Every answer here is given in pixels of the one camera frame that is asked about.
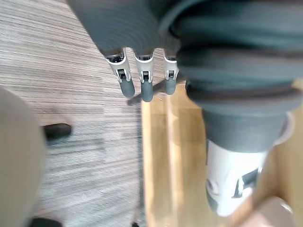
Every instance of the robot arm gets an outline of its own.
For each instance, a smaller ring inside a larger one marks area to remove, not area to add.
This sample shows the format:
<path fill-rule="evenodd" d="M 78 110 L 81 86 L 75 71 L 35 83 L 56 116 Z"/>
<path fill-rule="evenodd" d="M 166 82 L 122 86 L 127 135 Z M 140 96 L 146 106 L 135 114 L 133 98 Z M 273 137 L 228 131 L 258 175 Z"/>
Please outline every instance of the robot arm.
<path fill-rule="evenodd" d="M 152 99 L 152 51 L 164 49 L 165 91 L 178 71 L 203 109 L 209 204 L 231 214 L 253 192 L 268 152 L 301 104 L 303 3 L 289 0 L 67 0 L 106 56 L 122 93 L 134 94 L 125 51 L 136 56 L 144 101 Z"/>

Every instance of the striped carpet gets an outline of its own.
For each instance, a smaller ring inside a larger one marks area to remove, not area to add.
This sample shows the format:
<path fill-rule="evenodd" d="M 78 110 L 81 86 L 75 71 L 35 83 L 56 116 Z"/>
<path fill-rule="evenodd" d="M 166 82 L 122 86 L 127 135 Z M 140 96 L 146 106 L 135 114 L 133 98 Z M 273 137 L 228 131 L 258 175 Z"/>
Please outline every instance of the striped carpet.
<path fill-rule="evenodd" d="M 164 77 L 161 59 L 157 50 L 154 84 Z M 32 215 L 65 227 L 127 227 L 133 220 L 145 226 L 140 104 L 127 105 L 63 0 L 0 0 L 0 85 L 27 101 L 41 125 L 74 127 L 48 150 Z"/>

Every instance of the white plastic part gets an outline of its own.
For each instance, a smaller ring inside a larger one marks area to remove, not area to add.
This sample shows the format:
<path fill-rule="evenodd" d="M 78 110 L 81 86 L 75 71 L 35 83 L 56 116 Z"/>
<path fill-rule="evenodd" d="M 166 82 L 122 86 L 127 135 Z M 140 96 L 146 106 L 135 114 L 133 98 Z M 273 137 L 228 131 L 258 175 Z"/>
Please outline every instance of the white plastic part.
<path fill-rule="evenodd" d="M 285 126 L 280 134 L 280 137 L 275 141 L 274 145 L 279 145 L 286 142 L 294 133 L 295 119 L 291 112 L 287 112 Z"/>
<path fill-rule="evenodd" d="M 151 83 L 152 82 L 152 72 L 153 72 L 153 55 L 149 60 L 140 60 L 138 59 L 136 56 L 136 63 L 137 63 L 137 69 L 139 72 L 139 77 L 140 77 L 140 81 L 141 83 L 144 83 L 144 78 L 143 78 L 143 72 L 148 72 L 148 82 Z"/>
<path fill-rule="evenodd" d="M 207 149 L 206 189 L 217 203 L 214 211 L 225 217 L 232 214 L 253 193 L 254 188 L 243 189 L 242 176 L 256 170 L 259 173 L 268 152 L 233 152 L 210 140 Z M 237 187 L 242 190 L 239 198 L 234 197 Z"/>
<path fill-rule="evenodd" d="M 45 139 L 29 106 L 0 87 L 0 226 L 27 226 L 43 174 Z"/>
<path fill-rule="evenodd" d="M 279 197 L 271 197 L 239 227 L 296 227 L 296 224 L 290 206 Z"/>
<path fill-rule="evenodd" d="M 173 79 L 177 79 L 177 75 L 179 73 L 179 68 L 177 66 L 177 61 L 170 61 L 164 55 L 164 71 L 165 71 L 165 79 L 169 79 L 169 71 L 174 71 Z"/>
<path fill-rule="evenodd" d="M 129 63 L 128 63 L 125 48 L 123 48 L 123 55 L 124 55 L 124 58 L 121 62 L 111 62 L 108 59 L 106 59 L 106 61 L 109 63 L 110 67 L 112 68 L 112 71 L 117 76 L 119 83 L 122 83 L 122 80 L 120 78 L 118 70 L 124 70 L 127 82 L 129 82 L 131 80 L 131 70 L 129 68 Z"/>

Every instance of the wooden floor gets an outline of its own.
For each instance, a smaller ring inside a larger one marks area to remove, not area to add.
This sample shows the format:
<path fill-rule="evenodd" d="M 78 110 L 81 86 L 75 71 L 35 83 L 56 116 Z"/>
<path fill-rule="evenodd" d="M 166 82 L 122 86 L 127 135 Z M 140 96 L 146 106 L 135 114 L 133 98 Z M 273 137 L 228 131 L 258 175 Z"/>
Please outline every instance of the wooden floor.
<path fill-rule="evenodd" d="M 216 216 L 205 196 L 205 132 L 201 109 L 186 96 L 184 85 L 174 95 L 142 102 L 145 207 L 149 227 L 225 227 L 240 223 L 264 198 L 279 196 L 303 226 L 303 108 L 294 112 L 296 130 L 269 155 L 259 184 L 228 218 Z"/>

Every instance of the gray rubber fingertip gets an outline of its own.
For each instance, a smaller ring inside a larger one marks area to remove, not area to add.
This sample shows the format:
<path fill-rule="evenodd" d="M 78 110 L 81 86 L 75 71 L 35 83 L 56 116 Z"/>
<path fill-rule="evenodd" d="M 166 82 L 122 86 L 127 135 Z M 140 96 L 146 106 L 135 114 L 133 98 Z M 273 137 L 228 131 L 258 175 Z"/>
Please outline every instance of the gray rubber fingertip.
<path fill-rule="evenodd" d="M 150 102 L 152 100 L 152 82 L 149 83 L 148 81 L 145 81 L 144 83 L 141 83 L 141 95 L 145 102 Z"/>
<path fill-rule="evenodd" d="M 165 80 L 165 93 L 172 95 L 176 90 L 176 80 L 170 77 L 168 80 Z"/>
<path fill-rule="evenodd" d="M 125 97 L 131 98 L 134 96 L 134 84 L 132 79 L 129 82 L 126 79 L 123 79 L 122 83 L 119 84 Z"/>

